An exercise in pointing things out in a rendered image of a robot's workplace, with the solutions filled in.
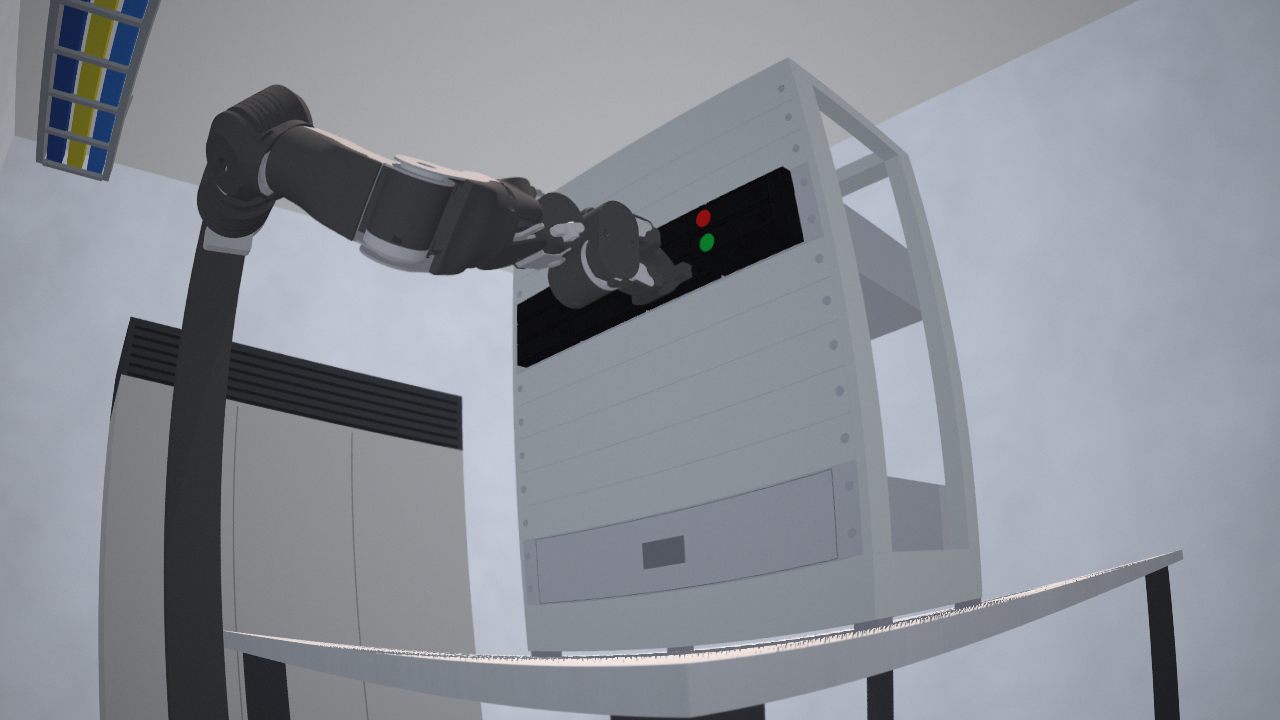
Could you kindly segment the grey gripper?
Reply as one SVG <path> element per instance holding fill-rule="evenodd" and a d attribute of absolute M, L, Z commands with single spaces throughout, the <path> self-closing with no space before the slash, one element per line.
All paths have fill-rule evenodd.
<path fill-rule="evenodd" d="M 561 252 L 564 263 L 548 270 L 550 291 L 564 306 L 584 307 L 620 287 L 632 295 L 634 305 L 645 305 L 692 277 L 689 263 L 675 265 L 660 249 L 660 232 L 652 222 L 625 204 L 611 200 L 581 214 L 582 238 Z"/>

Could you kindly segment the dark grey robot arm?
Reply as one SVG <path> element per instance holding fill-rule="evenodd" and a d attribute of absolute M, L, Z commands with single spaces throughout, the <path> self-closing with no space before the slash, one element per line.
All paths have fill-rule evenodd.
<path fill-rule="evenodd" d="M 197 208 L 209 251 L 247 256 L 283 197 L 361 243 L 372 261 L 433 275 L 559 266 L 584 233 L 581 211 L 563 193 L 543 193 L 524 177 L 381 158 L 315 128 L 305 100 L 282 85 L 218 114 L 206 158 Z"/>

